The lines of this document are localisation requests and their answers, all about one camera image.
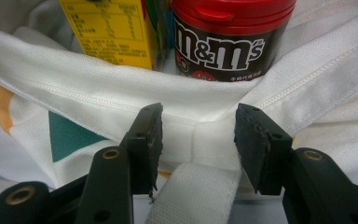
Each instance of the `juice box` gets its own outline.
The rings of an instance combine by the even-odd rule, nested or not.
[[[60,0],[84,53],[113,64],[159,70],[168,48],[168,3]]]

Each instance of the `red m&m's container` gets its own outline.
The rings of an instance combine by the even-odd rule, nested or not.
[[[270,68],[296,0],[173,0],[175,60],[187,77],[242,81]]]

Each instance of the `white cloth bag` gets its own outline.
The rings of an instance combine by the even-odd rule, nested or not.
[[[52,0],[0,0],[0,85],[26,105],[53,111],[111,140],[99,147],[118,144],[140,108],[161,102],[159,169],[173,174],[147,222],[226,223],[236,195],[255,197],[246,177],[240,181],[233,143],[238,103],[263,109],[296,136],[294,148],[320,149],[344,172],[358,170],[358,1],[298,0],[271,69],[264,77],[237,83],[168,75],[174,73],[172,58],[161,73],[71,52],[76,44],[58,9]],[[21,141],[21,132],[10,134],[55,188],[90,165],[74,169],[79,152],[57,172],[48,151]]]

